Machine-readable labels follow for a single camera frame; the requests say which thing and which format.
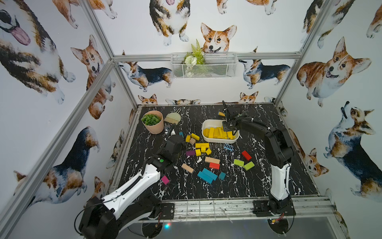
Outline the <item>white plastic bin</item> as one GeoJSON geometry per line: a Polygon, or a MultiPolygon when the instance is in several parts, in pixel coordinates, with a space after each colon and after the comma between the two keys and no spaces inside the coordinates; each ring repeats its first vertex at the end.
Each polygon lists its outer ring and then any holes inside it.
{"type": "Polygon", "coordinates": [[[225,131],[223,120],[207,119],[202,126],[204,140],[213,143],[233,144],[240,137],[240,131],[225,131]]]}

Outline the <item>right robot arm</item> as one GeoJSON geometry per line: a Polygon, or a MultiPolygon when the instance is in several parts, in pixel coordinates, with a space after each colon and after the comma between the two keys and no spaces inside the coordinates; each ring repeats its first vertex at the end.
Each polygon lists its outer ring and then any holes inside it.
{"type": "Polygon", "coordinates": [[[226,102],[222,102],[225,121],[224,131],[246,131],[264,143],[265,156],[271,165],[272,186],[269,194],[269,209],[274,215],[285,211],[290,203],[289,172],[292,160],[296,157],[288,130],[271,127],[246,114],[232,114],[226,102]]]}

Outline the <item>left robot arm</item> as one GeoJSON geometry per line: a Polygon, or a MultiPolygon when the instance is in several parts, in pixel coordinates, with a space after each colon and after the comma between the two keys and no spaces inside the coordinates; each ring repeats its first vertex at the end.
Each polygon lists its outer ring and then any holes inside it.
{"type": "Polygon", "coordinates": [[[171,125],[164,145],[144,160],[140,172],[103,198],[87,202],[77,215],[81,221],[74,224],[76,233],[85,239],[115,239],[140,219],[159,217],[161,201],[153,195],[143,198],[140,195],[174,168],[185,145],[176,126],[171,125]]]}

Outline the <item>blue grid block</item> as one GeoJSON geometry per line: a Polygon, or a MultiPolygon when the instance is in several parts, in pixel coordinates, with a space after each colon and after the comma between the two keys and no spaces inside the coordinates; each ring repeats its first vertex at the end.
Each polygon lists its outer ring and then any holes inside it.
{"type": "Polygon", "coordinates": [[[225,144],[224,149],[229,150],[229,151],[234,151],[234,147],[230,144],[225,144]]]}

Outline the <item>natural wood block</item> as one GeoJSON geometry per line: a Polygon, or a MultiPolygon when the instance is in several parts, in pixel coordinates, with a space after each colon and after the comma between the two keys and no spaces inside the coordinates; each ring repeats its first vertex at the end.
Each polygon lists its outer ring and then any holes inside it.
{"type": "Polygon", "coordinates": [[[186,170],[187,172],[189,172],[190,174],[192,174],[195,170],[193,168],[191,168],[190,166],[188,166],[187,164],[183,163],[182,164],[182,168],[184,170],[186,170]]]}
{"type": "Polygon", "coordinates": [[[215,163],[215,164],[220,164],[220,160],[216,158],[211,158],[211,157],[206,157],[205,162],[207,163],[215,163]]]}

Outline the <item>terracotta pot with plant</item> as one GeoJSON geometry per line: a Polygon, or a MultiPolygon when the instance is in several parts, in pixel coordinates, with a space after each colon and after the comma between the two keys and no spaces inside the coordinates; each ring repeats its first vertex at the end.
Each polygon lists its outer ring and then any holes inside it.
{"type": "Polygon", "coordinates": [[[141,121],[151,134],[160,134],[164,130],[164,118],[159,111],[149,111],[141,121]]]}

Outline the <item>natural wood block upper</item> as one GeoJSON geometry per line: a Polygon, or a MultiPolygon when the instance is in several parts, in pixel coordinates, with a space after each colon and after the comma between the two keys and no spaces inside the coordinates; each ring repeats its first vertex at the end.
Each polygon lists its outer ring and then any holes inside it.
{"type": "Polygon", "coordinates": [[[205,162],[207,163],[215,163],[215,164],[220,164],[220,160],[216,158],[211,158],[211,157],[206,157],[205,162]]]}

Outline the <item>green block left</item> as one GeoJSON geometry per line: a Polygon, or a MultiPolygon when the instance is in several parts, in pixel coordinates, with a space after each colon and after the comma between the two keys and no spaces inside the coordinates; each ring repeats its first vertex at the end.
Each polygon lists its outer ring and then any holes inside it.
{"type": "Polygon", "coordinates": [[[244,161],[241,161],[241,160],[238,160],[238,159],[235,159],[235,160],[234,160],[234,165],[243,167],[244,164],[245,164],[244,161]]]}

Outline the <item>teal long block front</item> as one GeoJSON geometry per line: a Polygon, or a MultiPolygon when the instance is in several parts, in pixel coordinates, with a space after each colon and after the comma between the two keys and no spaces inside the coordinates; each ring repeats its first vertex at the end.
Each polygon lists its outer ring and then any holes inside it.
{"type": "Polygon", "coordinates": [[[212,184],[212,182],[213,182],[213,179],[212,179],[211,177],[207,176],[207,175],[206,175],[205,173],[203,173],[202,171],[200,171],[200,172],[198,173],[198,177],[199,177],[200,179],[202,179],[203,181],[207,182],[208,184],[212,184]]]}

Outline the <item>teal long block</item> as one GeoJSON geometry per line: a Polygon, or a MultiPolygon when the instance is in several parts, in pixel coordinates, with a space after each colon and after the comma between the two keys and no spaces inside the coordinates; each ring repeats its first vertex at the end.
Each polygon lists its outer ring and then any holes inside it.
{"type": "Polygon", "coordinates": [[[213,182],[213,179],[212,179],[211,177],[207,176],[207,175],[206,175],[205,173],[203,173],[202,171],[200,171],[200,172],[198,173],[198,177],[199,177],[200,179],[202,179],[203,181],[207,182],[208,184],[212,184],[212,182],[213,182]]]}
{"type": "Polygon", "coordinates": [[[205,175],[207,175],[208,177],[210,177],[212,180],[216,180],[217,179],[217,175],[214,174],[213,172],[209,171],[208,169],[204,168],[203,169],[203,173],[205,175]]]}

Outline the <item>red block in pile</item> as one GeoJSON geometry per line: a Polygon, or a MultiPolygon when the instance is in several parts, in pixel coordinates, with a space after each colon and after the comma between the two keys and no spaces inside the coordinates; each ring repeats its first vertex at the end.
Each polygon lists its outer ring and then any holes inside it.
{"type": "Polygon", "coordinates": [[[219,169],[220,169],[220,164],[212,163],[212,162],[211,162],[210,165],[209,165],[209,168],[219,170],[219,169]]]}

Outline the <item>green block right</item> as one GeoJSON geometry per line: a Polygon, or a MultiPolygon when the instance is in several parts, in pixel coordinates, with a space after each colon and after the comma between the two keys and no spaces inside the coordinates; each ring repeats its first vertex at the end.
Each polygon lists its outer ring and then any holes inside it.
{"type": "Polygon", "coordinates": [[[254,162],[250,161],[249,163],[247,163],[246,165],[244,165],[244,169],[246,171],[250,170],[251,168],[253,168],[255,166],[254,162]]]}

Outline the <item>artificial fern and flower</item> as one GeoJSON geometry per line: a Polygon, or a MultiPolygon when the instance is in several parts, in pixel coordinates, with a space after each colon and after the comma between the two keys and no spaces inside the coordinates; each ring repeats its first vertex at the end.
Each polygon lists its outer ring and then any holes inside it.
{"type": "Polygon", "coordinates": [[[192,51],[188,52],[182,62],[185,75],[188,78],[201,75],[205,70],[205,56],[198,40],[196,44],[191,44],[192,51]]]}

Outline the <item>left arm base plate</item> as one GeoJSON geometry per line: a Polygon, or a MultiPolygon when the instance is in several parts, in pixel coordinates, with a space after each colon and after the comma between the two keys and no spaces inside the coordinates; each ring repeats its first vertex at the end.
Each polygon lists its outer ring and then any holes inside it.
{"type": "Polygon", "coordinates": [[[174,203],[162,203],[160,205],[160,214],[158,219],[161,220],[172,220],[174,219],[175,204],[174,203]]]}

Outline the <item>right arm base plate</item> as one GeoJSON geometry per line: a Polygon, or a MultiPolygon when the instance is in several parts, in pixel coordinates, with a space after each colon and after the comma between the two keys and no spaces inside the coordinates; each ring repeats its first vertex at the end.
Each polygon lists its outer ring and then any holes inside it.
{"type": "Polygon", "coordinates": [[[253,206],[253,214],[255,214],[257,217],[279,217],[281,215],[296,215],[292,201],[289,199],[280,202],[274,199],[255,200],[253,201],[253,206]]]}

